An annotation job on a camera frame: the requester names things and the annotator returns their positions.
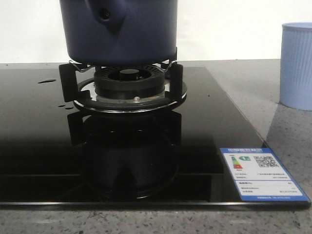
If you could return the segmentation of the light blue ribbed cup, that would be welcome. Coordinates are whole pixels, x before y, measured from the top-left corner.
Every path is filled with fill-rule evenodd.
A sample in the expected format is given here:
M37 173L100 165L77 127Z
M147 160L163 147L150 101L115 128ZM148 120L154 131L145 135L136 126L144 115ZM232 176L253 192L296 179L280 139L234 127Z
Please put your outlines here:
M282 25L280 102L295 109L312 109L311 22Z

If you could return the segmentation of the black pot support grate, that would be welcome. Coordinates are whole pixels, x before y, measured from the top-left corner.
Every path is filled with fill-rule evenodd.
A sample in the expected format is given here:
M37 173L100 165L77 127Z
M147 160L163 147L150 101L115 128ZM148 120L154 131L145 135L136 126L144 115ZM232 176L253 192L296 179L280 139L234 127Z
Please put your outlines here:
M106 98L96 94L94 73L105 67L87 66L69 61L67 64L59 66L64 100L65 102L73 102L79 109L98 113L142 113L175 108L181 105L187 96L187 86L183 82L183 66L178 64L176 57L173 55L162 62L148 64L165 73L162 92L150 97L134 97L132 99Z

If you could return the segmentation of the dark blue cooking pot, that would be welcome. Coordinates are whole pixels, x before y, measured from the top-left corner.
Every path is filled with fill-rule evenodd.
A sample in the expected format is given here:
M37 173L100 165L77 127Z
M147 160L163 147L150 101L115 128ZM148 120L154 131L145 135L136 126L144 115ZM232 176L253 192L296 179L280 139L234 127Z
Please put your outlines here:
M61 0L69 57L99 66L147 65L176 54L176 0Z

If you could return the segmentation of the black glass gas cooktop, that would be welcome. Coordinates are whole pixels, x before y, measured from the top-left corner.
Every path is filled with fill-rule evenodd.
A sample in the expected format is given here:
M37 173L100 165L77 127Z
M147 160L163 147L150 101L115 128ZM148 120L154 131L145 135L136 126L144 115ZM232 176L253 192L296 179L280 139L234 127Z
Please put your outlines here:
M1 208L310 207L241 199L220 149L269 147L205 68L184 80L178 108L125 116L65 103L57 69L1 70Z

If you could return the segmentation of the blue white energy label sticker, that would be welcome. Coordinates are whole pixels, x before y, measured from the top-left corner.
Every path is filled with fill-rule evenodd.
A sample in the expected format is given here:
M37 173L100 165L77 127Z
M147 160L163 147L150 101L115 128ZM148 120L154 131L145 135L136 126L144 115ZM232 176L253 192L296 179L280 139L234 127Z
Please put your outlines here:
M221 148L243 201L309 202L270 148Z

